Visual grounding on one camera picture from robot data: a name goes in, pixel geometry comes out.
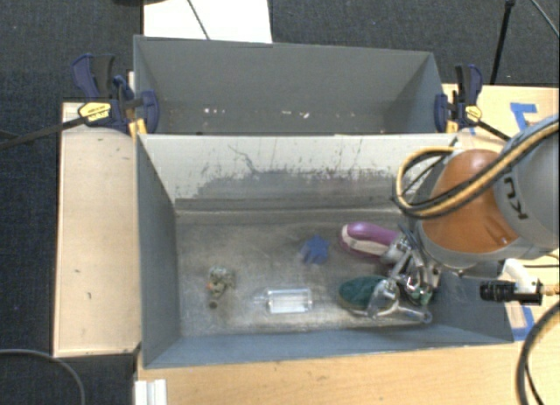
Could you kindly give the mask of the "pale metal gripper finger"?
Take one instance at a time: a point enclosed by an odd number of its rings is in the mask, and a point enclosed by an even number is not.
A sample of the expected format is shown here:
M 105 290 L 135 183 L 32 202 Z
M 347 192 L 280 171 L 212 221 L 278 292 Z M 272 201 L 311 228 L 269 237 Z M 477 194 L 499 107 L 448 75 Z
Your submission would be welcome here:
M 421 324 L 429 324 L 432 321 L 432 314 L 428 309 L 401 302 L 394 302 L 387 308 L 379 309 L 374 316 L 383 320 L 399 320 Z
M 391 315 L 398 305 L 399 289 L 394 280 L 382 280 L 374 288 L 367 305 L 370 318 L 385 318 Z

